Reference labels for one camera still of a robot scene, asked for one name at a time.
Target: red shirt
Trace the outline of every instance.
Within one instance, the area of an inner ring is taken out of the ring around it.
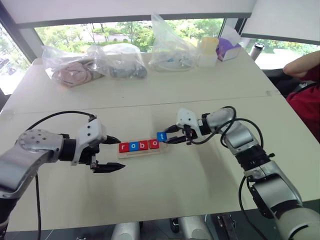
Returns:
[[[310,69],[301,80],[312,80],[318,84],[290,93],[286,100],[320,143],[320,65]]]

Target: white table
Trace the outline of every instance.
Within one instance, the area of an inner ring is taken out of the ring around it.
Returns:
[[[143,55],[146,65],[149,57],[149,54]],[[261,97],[276,90],[244,50],[235,59],[217,61],[214,68],[166,73],[149,71],[146,79],[103,77],[74,88],[50,81],[43,65],[33,64],[4,110],[35,113],[131,107]]]

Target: person's arm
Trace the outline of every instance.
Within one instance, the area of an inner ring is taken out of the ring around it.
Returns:
[[[283,68],[283,72],[292,77],[303,78],[310,69],[319,64],[320,51],[315,51],[288,63]]]

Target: red block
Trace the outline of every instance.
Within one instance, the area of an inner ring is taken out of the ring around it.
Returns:
[[[148,141],[139,141],[139,150],[148,150]]]
[[[119,143],[119,153],[127,153],[127,152],[129,152],[129,143],[128,142]]]
[[[150,147],[150,149],[158,149],[159,148],[159,142],[157,141],[157,139],[149,140],[149,147]]]

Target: robotic arm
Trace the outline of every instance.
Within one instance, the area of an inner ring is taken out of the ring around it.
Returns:
[[[56,134],[41,129],[22,133],[13,148],[0,156],[0,239],[3,239],[9,215],[23,195],[39,167],[45,163],[69,161],[71,165],[90,165],[94,173],[110,173],[120,170],[119,163],[99,164],[96,154],[99,144],[118,144],[108,136],[106,128],[95,118],[84,125],[76,139],[67,134]]]
[[[274,154],[266,154],[251,131],[239,122],[243,118],[236,118],[235,113],[233,107],[224,107],[213,113],[205,113],[197,119],[195,113],[181,108],[177,114],[177,124],[167,128],[165,132],[182,130],[184,136],[172,137],[166,142],[202,144],[215,134],[221,134],[226,146],[244,169],[244,175],[253,183],[249,191],[259,211],[266,218],[275,218],[282,238],[320,239],[319,214],[303,207],[297,189],[278,165],[270,160]],[[211,136],[207,140],[193,141],[208,134]]]

